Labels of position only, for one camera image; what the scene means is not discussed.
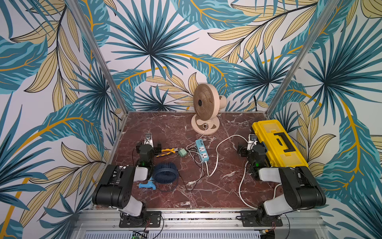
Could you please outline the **teal white power strip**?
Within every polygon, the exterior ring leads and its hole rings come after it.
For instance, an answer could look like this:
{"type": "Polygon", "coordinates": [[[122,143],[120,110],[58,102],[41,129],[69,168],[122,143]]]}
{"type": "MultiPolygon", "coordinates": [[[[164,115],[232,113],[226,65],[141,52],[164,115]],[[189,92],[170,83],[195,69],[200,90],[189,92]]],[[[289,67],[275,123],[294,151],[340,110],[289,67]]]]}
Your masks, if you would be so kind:
{"type": "Polygon", "coordinates": [[[208,155],[207,149],[202,139],[196,140],[196,148],[198,151],[198,156],[200,158],[201,163],[208,162],[210,157],[208,155]]]}

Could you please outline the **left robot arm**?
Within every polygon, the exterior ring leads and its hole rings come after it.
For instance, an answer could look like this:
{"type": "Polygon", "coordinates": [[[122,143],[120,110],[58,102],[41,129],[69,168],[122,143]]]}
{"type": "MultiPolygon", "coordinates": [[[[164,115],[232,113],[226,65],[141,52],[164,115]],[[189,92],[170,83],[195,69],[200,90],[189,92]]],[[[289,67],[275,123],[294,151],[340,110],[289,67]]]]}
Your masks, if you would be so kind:
{"type": "Polygon", "coordinates": [[[154,157],[162,152],[162,145],[139,145],[139,160],[136,164],[106,167],[94,193],[92,203],[112,207],[121,213],[136,218],[146,214],[145,204],[132,196],[133,183],[147,181],[154,171],[154,157]]]}

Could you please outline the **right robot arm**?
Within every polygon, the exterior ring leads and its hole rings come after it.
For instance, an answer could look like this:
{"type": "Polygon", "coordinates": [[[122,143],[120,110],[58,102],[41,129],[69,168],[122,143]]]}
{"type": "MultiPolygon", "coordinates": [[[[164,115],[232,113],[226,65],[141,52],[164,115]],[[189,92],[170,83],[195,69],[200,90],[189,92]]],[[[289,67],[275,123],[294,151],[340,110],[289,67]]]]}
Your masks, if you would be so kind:
{"type": "Polygon", "coordinates": [[[239,145],[237,152],[247,158],[249,173],[255,180],[274,182],[283,188],[282,195],[263,202],[255,210],[257,221],[326,204],[325,194],[306,166],[269,167],[266,148],[261,144],[239,145]]]}

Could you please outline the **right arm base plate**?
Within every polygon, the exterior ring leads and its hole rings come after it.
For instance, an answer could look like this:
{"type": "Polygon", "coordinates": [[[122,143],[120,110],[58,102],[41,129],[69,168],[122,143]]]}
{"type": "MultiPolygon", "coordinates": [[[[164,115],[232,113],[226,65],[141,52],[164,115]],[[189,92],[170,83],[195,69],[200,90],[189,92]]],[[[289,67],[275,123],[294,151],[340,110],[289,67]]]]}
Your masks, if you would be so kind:
{"type": "Polygon", "coordinates": [[[242,222],[243,227],[265,227],[274,228],[283,226],[280,216],[269,216],[256,211],[241,211],[236,217],[242,222]]]}

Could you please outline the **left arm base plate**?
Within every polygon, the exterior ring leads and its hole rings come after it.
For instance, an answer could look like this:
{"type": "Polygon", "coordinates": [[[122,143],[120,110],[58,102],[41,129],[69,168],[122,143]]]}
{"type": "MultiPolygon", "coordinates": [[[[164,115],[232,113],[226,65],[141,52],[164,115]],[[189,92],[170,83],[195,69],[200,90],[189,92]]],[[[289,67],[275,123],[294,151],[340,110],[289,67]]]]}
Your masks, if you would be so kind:
{"type": "Polygon", "coordinates": [[[161,211],[147,211],[138,217],[132,217],[125,213],[120,213],[120,228],[159,228],[162,222],[161,211]]]}

